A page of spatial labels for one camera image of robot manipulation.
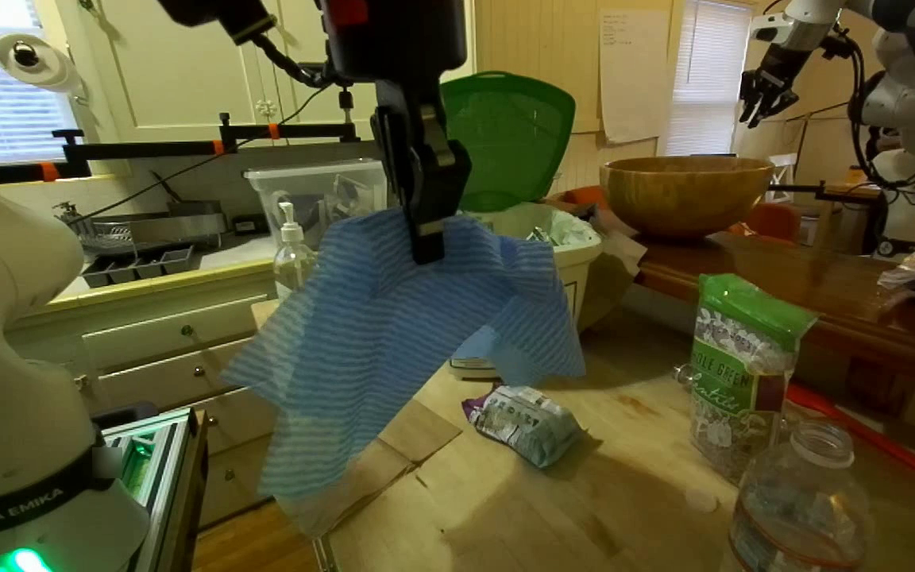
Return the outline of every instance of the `blue cloth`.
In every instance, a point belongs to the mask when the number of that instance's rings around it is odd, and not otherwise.
[[[259,494],[292,506],[334,487],[482,323],[508,384],[583,372],[549,246],[452,216],[446,259],[419,268],[398,211],[337,222],[310,279],[226,370],[280,411]]]

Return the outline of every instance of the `box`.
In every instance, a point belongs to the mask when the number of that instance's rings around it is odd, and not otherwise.
[[[467,213],[479,219],[497,234],[508,240],[545,240],[552,246],[552,264],[573,308],[582,318],[589,268],[599,255],[599,234],[578,216],[562,213],[545,205],[516,205],[498,213]]]
[[[364,216],[389,206],[389,175],[374,158],[246,173],[259,194],[269,234],[283,225],[280,205],[295,206],[295,222],[310,248],[337,219]]]

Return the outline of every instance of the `table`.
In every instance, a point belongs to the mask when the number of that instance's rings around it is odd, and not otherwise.
[[[706,242],[651,242],[640,284],[697,301],[700,273],[740,273],[816,314],[807,345],[845,353],[875,372],[915,380],[915,314],[908,308],[884,313],[877,291],[877,276],[888,268],[875,259],[721,232]]]
[[[685,572],[726,559],[735,482],[688,444],[688,395],[668,375],[688,336],[630,313],[583,334],[589,375],[542,384],[589,442],[549,470],[476,437],[461,400],[488,384],[447,370],[417,403],[461,430],[331,536],[340,572]],[[915,478],[872,448],[855,478],[875,498],[868,568],[915,568]]]

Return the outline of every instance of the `green light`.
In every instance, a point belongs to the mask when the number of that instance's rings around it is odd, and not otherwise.
[[[36,551],[12,551],[0,558],[0,572],[51,572],[51,566]]]

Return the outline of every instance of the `plastic bottle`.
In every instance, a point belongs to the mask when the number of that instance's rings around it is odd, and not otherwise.
[[[830,422],[793,422],[743,475],[730,558],[753,572],[847,572],[865,566],[868,496],[850,481],[855,448]]]
[[[273,255],[273,285],[277,298],[286,298],[298,291],[307,273],[314,269],[318,255],[305,242],[305,230],[295,222],[292,205],[280,205],[283,222],[277,232],[277,255]]]

